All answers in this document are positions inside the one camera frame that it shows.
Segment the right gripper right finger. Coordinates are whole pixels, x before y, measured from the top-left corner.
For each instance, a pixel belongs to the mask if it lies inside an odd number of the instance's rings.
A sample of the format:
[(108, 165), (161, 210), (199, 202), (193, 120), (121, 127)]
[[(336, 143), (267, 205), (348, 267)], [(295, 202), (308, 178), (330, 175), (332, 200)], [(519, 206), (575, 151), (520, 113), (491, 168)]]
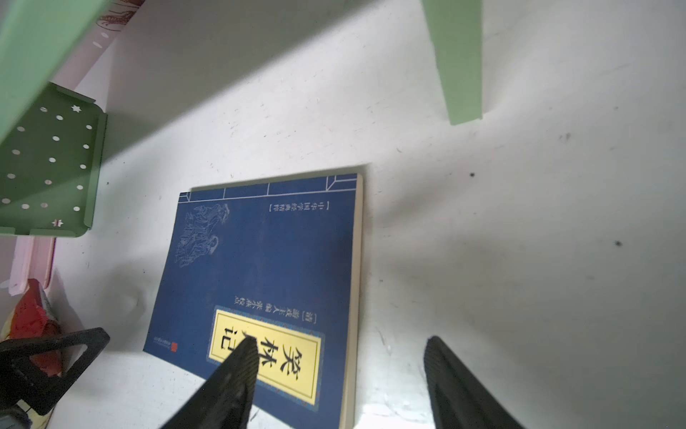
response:
[(438, 336), (428, 339), (423, 363), (436, 427), (523, 428)]

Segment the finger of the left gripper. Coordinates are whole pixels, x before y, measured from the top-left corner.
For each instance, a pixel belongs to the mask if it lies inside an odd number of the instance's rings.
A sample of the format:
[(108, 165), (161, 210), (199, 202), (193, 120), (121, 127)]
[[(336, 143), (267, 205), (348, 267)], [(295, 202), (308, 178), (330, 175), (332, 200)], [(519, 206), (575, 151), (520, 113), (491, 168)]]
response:
[(98, 327), (1, 343), (1, 414), (46, 416), (110, 341)]

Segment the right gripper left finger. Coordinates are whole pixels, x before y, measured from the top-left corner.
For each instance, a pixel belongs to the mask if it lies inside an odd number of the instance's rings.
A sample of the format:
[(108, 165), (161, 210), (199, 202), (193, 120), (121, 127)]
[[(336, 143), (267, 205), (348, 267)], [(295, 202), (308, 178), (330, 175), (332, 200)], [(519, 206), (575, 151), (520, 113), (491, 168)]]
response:
[(257, 340), (248, 336), (163, 429), (247, 427), (258, 367)]

